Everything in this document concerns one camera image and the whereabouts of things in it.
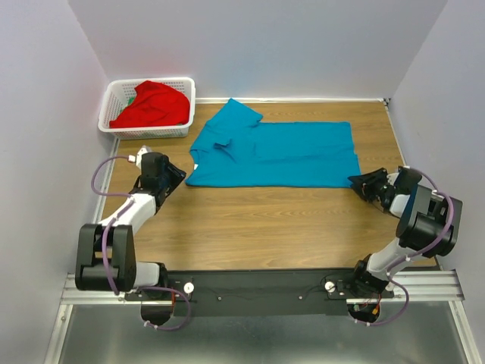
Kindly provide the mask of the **white plastic basket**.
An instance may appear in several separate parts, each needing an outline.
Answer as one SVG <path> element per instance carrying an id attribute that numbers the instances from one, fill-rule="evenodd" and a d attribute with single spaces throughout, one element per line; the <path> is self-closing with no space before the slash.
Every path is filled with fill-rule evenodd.
<path id="1" fill-rule="evenodd" d="M 189 118 L 186 124 L 159 127 L 112 128 L 110 123 L 128 106 L 130 98 L 136 96 L 136 87 L 144 81 L 163 83 L 181 92 L 189 100 Z M 120 140 L 141 140 L 186 137 L 193 123 L 196 108 L 196 84 L 190 77 L 159 77 L 115 80 L 108 84 L 99 112 L 98 128 Z"/>

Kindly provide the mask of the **aluminium frame rail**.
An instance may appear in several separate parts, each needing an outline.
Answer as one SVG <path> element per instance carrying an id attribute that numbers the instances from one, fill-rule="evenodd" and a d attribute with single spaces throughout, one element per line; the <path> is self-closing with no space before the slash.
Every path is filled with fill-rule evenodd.
<path id="1" fill-rule="evenodd" d="M 465 295 L 455 270 L 404 270 L 394 278 L 408 291 L 410 303 L 448 303 L 467 362 L 484 363 L 465 312 Z"/>

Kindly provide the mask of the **blue t shirt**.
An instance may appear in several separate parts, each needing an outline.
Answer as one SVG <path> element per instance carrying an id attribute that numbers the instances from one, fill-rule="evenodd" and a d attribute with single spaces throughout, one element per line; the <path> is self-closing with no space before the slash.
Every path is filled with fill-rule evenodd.
<path id="1" fill-rule="evenodd" d="M 361 169 L 348 122 L 265 122 L 230 99 L 189 150 L 191 187 L 347 188 Z"/>

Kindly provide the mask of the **red t shirt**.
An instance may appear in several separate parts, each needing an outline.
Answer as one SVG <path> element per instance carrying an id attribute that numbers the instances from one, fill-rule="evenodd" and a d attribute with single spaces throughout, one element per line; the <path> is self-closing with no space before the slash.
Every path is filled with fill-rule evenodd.
<path id="1" fill-rule="evenodd" d="M 110 128 L 172 127 L 189 122 L 189 99 L 163 83 L 144 81 L 134 100 L 110 122 Z"/>

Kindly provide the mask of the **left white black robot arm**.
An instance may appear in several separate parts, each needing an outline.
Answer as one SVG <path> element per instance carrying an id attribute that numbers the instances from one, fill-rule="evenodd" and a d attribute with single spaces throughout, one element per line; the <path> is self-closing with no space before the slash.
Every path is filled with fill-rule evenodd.
<path id="1" fill-rule="evenodd" d="M 122 195 L 124 204 L 106 219 L 80 229 L 75 269 L 78 290 L 119 295 L 141 289 L 153 300 L 167 293 L 167 269 L 159 262 L 138 262 L 134 237 L 158 213 L 186 172 L 157 152 L 142 156 L 138 166 L 140 175 L 133 189 Z"/>

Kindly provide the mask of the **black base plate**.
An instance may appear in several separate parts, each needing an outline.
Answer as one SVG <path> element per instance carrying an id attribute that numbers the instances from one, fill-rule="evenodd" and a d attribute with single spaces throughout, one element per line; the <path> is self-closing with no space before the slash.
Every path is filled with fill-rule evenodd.
<path id="1" fill-rule="evenodd" d="M 168 287 L 183 292 L 193 317 L 347 315 L 353 303 L 392 298 L 352 283 L 351 268 L 169 271 Z"/>

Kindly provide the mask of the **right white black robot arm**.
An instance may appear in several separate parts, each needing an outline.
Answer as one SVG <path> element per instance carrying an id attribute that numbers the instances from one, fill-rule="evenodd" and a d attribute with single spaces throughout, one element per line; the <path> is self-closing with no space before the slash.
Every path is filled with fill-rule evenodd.
<path id="1" fill-rule="evenodd" d="M 412 263 L 448 255 L 458 240 L 463 202 L 421 185 L 427 175 L 409 166 L 396 173 L 381 168 L 348 178 L 365 202 L 378 202 L 399 219 L 395 237 L 382 250 L 357 262 L 348 287 L 357 297 L 382 293 L 397 272 Z"/>

